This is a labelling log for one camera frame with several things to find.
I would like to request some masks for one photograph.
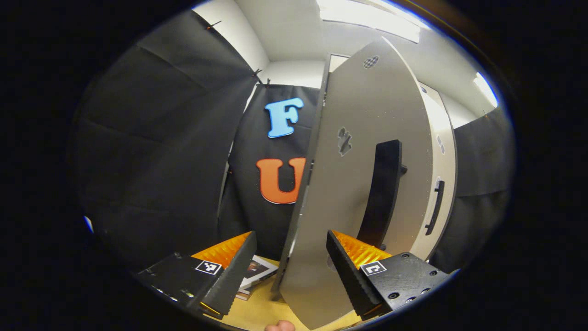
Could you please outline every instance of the book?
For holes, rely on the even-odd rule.
[[[241,281],[241,286],[239,286],[239,291],[237,292],[236,297],[247,301],[251,295],[253,287],[270,278],[276,274],[276,272],[278,272],[277,266],[274,266],[272,263],[254,255],[249,263],[247,271],[245,272],[245,276]]]

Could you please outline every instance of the ceiling light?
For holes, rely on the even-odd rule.
[[[386,8],[387,10],[393,12],[394,14],[404,18],[405,20],[423,28],[423,29],[427,29],[427,30],[431,30],[431,28],[426,25],[423,21],[421,21],[421,19],[416,16],[415,14],[399,7],[396,6],[392,3],[390,3],[389,1],[385,1],[385,0],[368,0],[370,2],[373,2],[374,4],[380,5],[384,8]]]
[[[474,78],[474,83],[478,86],[478,88],[484,94],[486,99],[488,99],[488,101],[490,101],[492,106],[494,106],[494,108],[498,107],[498,100],[496,99],[494,92],[490,88],[490,85],[488,85],[488,82],[484,79],[484,77],[479,72],[476,73],[476,78]]]
[[[420,28],[406,18],[349,0],[316,0],[323,21],[362,25],[419,42]]]

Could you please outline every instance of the door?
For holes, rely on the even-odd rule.
[[[311,141],[293,216],[294,236],[280,293],[308,328],[353,310],[334,267],[329,229],[357,236],[368,202],[376,144],[402,143],[408,172],[399,183],[386,251],[409,251],[423,225],[432,185],[432,138],[420,87],[394,46],[375,41],[329,75],[318,139]]]

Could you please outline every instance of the orange letter u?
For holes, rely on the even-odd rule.
[[[259,168],[260,191],[265,200],[276,204],[295,203],[302,181],[302,172],[306,158],[298,157],[291,159],[288,164],[294,168],[294,189],[290,192],[280,190],[278,184],[278,171],[284,164],[277,158],[264,158],[259,160],[256,165]]]

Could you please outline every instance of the blue letter f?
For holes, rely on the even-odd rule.
[[[294,133],[294,128],[288,126],[288,120],[292,123],[298,122],[298,110],[292,106],[302,108],[304,107],[304,102],[300,98],[294,98],[273,102],[265,106],[265,109],[269,110],[269,121],[272,125],[272,129],[268,132],[268,137],[278,138]]]

